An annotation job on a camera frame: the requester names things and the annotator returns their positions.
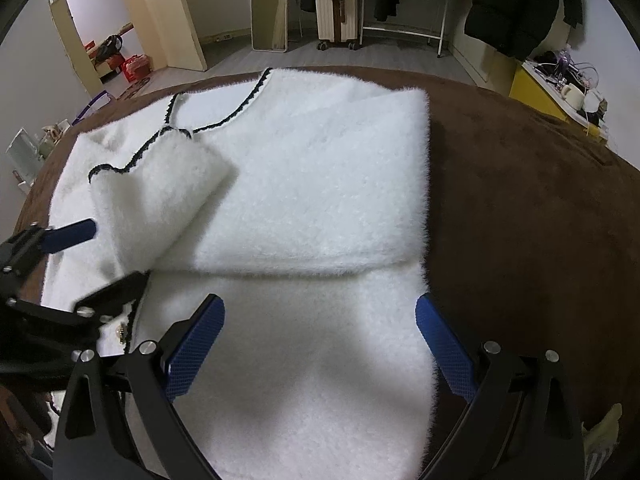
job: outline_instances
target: black trim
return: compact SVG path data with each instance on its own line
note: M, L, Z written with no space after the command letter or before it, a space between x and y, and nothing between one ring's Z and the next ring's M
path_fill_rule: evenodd
M151 271L148 270L146 272L147 279L149 279L150 275L151 275ZM127 316L127 329L126 329L127 332L124 335L124 353L125 354L128 354L129 352L131 352L131 340L133 339L133 327L136 322L136 317L138 316L138 309L144 297L145 295L143 294L136 301L133 302L133 304L131 305L131 312L129 312L129 316Z
M169 124L171 121L171 114L174 112L175 101L182 92L178 92L171 97L171 101L169 101L169 106L166 108L166 113L164 114L164 124Z
M53 396L51 397L51 400L48 402L49 404L49 409L55 413L57 416L60 416L60 410L57 409L56 405L53 403Z
M116 173L121 173L121 174L129 173L129 171L135 168L136 164L139 163L140 159L142 158L142 155L146 152L146 150L148 150L149 147L154 142L156 142L156 140L159 139L159 137L161 137L168 131L176 130L178 132L184 133L188 139L191 139L192 134L197 134L199 132L203 132L204 130L217 128L218 126L222 126L222 124L228 123L231 119L236 117L236 115L238 115L242 110L244 110L244 108L246 108L249 102L252 101L252 99L260 90L260 87L264 85L265 81L267 81L267 77L271 73L271 70L272 70L271 68L268 68L262 73L262 75L260 76L260 79L258 79L258 82L255 84L254 88L251 90L250 94L246 97L244 101L240 103L239 107L236 108L236 110L234 110L231 114L229 114L227 117L222 119L220 122L217 122L214 124L208 124L207 126L203 126L201 128L196 128L195 130L193 130L193 132L190 132L186 128L174 128L173 126L170 125L170 121L171 121L171 115L174 113L175 102L177 101L178 97L180 95L198 93L198 92L178 92L177 94L174 94L171 97L171 101L169 101L169 105L166 109L166 113L164 114L164 126L160 128L160 130L158 130L156 133L154 133L151 136L151 138L147 142L145 142L139 150L137 150L137 152L133 155L129 163L124 168L116 168L111 164L99 164L98 166L95 166L94 168L92 168L92 170L89 172L89 184L91 183L91 179L101 171L115 171Z
M160 130L158 130L156 133L154 133L151 138L145 142L142 147L137 150L137 152L133 155L133 157L131 157L131 160L129 161L129 163L124 167L124 168L116 168L114 166L112 166L111 164L99 164L98 166L95 166L90 172L89 172L89 184L91 184L91 179L97 175L98 173L100 173L101 171L105 170L105 171L114 171L115 173L129 173L129 171L131 171L133 168L135 168L136 164L140 161L140 159L142 158L142 155L146 152L146 150L149 149L149 147L156 142L156 140L158 140L161 136L163 136L165 133L170 132L170 131L178 131L182 134L184 134L188 139L191 139L191 132L187 129L184 128L174 128L172 126L169 126L168 124L166 124L165 126L163 126Z
M258 82L255 84L254 89L251 90L251 93L246 97L246 99L244 101L242 101L239 105L238 108L236 108L236 110L234 110L233 112L231 112L230 115L228 115L227 117L225 117L224 119L222 119L220 122L217 123L213 123L213 124L208 124L207 126L203 126L201 128L196 128L193 133L194 134L198 134L200 132L203 132L204 130L211 130L213 128L217 128L219 126L222 126L225 123L228 123L231 119L233 119L236 115L238 115L242 110L244 110L244 108L246 108L246 106L249 104L249 102L251 102L253 100L253 98L255 97L255 95L258 93L258 91L260 90L260 87L262 85L264 85L264 82L267 81L267 77L268 75L271 73L271 70L273 70L272 68L267 68L264 72L262 72L262 75L260 76L260 79L258 79Z

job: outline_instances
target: brown bed cover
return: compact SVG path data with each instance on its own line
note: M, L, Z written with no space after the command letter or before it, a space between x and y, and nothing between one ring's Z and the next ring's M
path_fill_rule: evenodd
M640 406L640 172L567 123L489 90L413 72L307 70L428 93L431 291L483 339L521 354L556 350L585 426L621 402L621 438L631 437ZM79 123L47 159L16 229L47 224L51 195L80 133L179 89L255 77L163 89ZM43 278L41 265L24 287L25 299L40 299ZM429 455L463 406L439 383Z

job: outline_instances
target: red bag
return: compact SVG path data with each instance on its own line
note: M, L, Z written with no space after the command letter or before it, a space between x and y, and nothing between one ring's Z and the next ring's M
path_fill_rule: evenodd
M149 56L132 56L127 59L121 66L127 81L133 83L145 78L151 73L151 60Z

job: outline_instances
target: white fluffy cardigan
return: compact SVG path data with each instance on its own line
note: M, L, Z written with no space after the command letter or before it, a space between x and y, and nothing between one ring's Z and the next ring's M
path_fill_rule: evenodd
M225 326L174 405L223 479L411 480L434 384L414 317L427 131L423 92L337 75L161 99L78 137L50 223L95 218L98 235L50 258L42 302L153 269L135 348L213 292ZM122 351L113 325L101 354Z

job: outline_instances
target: black bag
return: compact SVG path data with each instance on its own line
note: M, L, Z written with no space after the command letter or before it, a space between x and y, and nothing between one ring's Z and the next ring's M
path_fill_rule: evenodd
M122 38L117 34L109 36L98 47L98 52L95 55L96 63L102 63L107 61L111 56L115 56L120 52L122 48Z

